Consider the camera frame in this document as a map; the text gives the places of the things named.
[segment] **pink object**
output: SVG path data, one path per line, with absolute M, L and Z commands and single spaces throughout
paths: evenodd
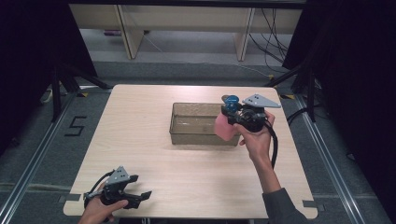
M 227 117 L 219 113 L 215 121 L 215 134 L 224 141 L 230 141 L 236 133 L 237 130 L 228 123 Z

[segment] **wooden table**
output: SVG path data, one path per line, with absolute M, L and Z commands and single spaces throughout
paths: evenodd
M 215 86 L 118 85 L 105 111 L 71 189 L 82 194 L 105 173 L 123 165 L 139 175 L 126 192 L 152 190 L 138 209 L 121 209 L 118 217 L 266 218 L 262 189 L 245 147 L 172 145 L 169 133 L 173 103 L 217 103 L 223 94 L 241 100 L 258 93 L 279 103 L 272 88 Z M 308 218 L 316 208 L 282 108 L 276 116 L 279 150 L 276 173 L 282 187 Z M 79 202 L 66 202 L 64 213 L 80 216 Z

